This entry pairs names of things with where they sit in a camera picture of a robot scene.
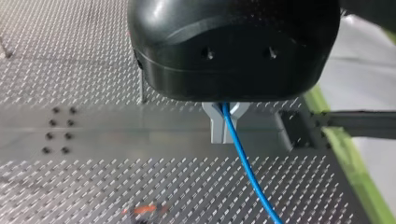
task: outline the blue cable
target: blue cable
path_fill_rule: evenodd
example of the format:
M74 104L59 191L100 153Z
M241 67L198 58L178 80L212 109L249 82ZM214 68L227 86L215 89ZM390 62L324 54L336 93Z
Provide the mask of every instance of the blue cable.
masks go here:
M256 191L257 196L259 197L260 201L262 202L262 206L264 207L265 211L267 211L270 218L274 221L275 224L282 224L282 220L274 211L273 206L270 204L268 199L265 197L264 193L262 193L262 188L260 187L259 183L257 182L256 177L253 174L253 171L250 168L250 164L248 163L247 156L245 154L244 149L242 148L241 142L239 141L238 135L236 134L236 130L233 127L233 122L231 120L230 115L230 106L228 103L224 103L222 105L222 112L225 118L225 122L227 123L228 129L230 130L231 137L233 138L233 143L235 144L236 151L238 152L239 158L241 159L242 165L245 168L247 173L247 177L250 181L251 186L253 187L254 191Z

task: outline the green edge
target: green edge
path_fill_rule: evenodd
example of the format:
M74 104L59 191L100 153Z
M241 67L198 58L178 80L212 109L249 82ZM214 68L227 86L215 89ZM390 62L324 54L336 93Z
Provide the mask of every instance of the green edge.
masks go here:
M389 39L391 41L393 41L393 43L396 45L396 34L392 33L391 31L388 30L384 30L385 34L387 34L387 36L389 37Z
M319 86L305 95L311 111L330 111ZM370 177L351 136L342 128L324 128L332 149L340 162L350 185L357 193L368 217L375 224L396 224L393 214Z

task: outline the screw hole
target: screw hole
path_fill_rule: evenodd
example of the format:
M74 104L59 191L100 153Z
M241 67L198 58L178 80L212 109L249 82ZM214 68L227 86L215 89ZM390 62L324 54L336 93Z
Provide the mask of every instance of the screw hole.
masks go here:
M71 119L68 119L68 120L67 120L67 125L68 125L69 127L71 127L71 126L75 125L75 122L74 122L73 120L71 120Z
M71 133L65 133L65 134L64 134L64 138L67 139L67 140L70 140L70 139L73 138L73 134L71 134Z
M43 147L43 149L41 149L43 151L44 154L49 154L50 153L50 149L48 147Z
M53 134L52 133L46 133L46 138L48 140L52 139L53 138Z
M63 154L67 154L67 153L70 152L70 148L68 148L68 147L63 147L63 148L61 149L61 151L62 151Z
M69 112L70 112L70 114L76 114L77 110L75 107L72 106L72 107L70 107Z
M201 56L206 60L215 58L215 52L211 48L204 48L201 51Z
M58 114L60 111L61 111L61 109L59 109L59 107L53 107L53 108L52 108L52 112L53 112L54 114Z
M54 126L56 126L56 120L55 119L50 119L49 120L49 125L51 126L51 127L54 127Z
M275 59L277 57L277 54L278 51L272 47L269 47L262 52L262 56L265 59Z

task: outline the white bracket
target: white bracket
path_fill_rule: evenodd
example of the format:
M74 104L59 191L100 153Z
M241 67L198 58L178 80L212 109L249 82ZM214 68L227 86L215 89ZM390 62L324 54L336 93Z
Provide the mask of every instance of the white bracket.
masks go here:
M236 129L236 122L241 118L250 107L250 103L230 103L230 114L233 126ZM202 108L210 117L210 130L212 144L231 144L233 139L225 123L221 104L212 102L203 102Z

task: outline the black metal bar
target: black metal bar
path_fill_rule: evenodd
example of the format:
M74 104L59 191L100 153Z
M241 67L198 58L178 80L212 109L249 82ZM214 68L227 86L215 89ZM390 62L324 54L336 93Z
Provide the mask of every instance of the black metal bar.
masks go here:
M343 127L351 136L396 139L396 112L340 111L322 116L327 126Z

